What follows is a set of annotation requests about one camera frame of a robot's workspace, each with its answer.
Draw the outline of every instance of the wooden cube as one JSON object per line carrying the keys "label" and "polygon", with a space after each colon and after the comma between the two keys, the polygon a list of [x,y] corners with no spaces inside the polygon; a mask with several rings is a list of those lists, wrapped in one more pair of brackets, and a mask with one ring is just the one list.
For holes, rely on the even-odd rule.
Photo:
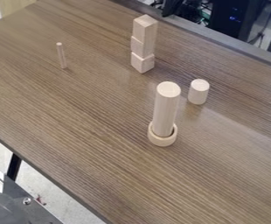
{"label": "wooden cube", "polygon": [[130,40],[131,52],[135,53],[141,58],[146,58],[154,53],[155,46],[153,44],[145,44],[135,37],[131,37]]}
{"label": "wooden cube", "polygon": [[143,15],[134,19],[132,36],[145,45],[153,46],[156,42],[157,27],[157,20],[148,15]]}
{"label": "wooden cube", "polygon": [[141,58],[135,53],[131,53],[131,66],[134,67],[140,74],[144,74],[152,69],[155,65],[155,56],[152,53],[146,58]]}

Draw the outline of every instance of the wooden table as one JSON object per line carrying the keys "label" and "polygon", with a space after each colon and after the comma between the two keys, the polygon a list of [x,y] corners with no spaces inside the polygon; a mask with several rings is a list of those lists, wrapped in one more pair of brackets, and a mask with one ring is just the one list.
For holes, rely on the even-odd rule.
{"label": "wooden table", "polygon": [[[141,75],[138,16],[44,0],[0,20],[0,141],[106,222],[271,223],[271,62],[162,22]],[[202,107],[186,102],[197,77],[212,84]],[[146,137],[161,81],[182,88],[168,148]]]}

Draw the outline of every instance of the gray floor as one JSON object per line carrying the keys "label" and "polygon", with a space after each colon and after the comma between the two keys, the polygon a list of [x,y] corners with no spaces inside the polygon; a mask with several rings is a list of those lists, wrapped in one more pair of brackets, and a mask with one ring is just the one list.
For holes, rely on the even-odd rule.
{"label": "gray floor", "polygon": [[[0,144],[0,171],[7,171],[10,157],[11,152]],[[65,224],[104,223],[27,163],[22,163],[17,183],[34,198],[40,196],[45,207]]]}

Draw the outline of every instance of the floor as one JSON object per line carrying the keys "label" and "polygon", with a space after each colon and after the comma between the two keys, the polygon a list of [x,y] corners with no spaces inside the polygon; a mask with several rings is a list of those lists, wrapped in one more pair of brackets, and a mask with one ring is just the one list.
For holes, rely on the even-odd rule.
{"label": "floor", "polygon": [[[7,171],[10,157],[11,152],[0,144],[0,171]],[[34,198],[40,197],[46,209],[65,224],[104,223],[27,163],[22,163],[17,183]]]}
{"label": "floor", "polygon": [[[13,3],[16,3],[16,6],[13,7],[7,5],[11,0],[0,0],[0,6],[4,7],[4,9],[2,9],[2,15],[4,17],[12,11],[16,11],[18,7],[26,6],[33,1],[35,0],[12,0]],[[153,0],[139,1],[146,4],[151,4],[153,2]],[[262,40],[261,48],[267,49],[271,40],[271,20],[268,23],[268,28],[264,32],[265,36]],[[257,41],[255,45],[258,47],[260,42]],[[6,172],[10,156],[11,152],[0,144],[1,171]],[[65,224],[104,223],[26,163],[23,163],[21,166],[17,183],[33,197],[37,198],[40,196],[42,202],[45,203],[45,207]]]}

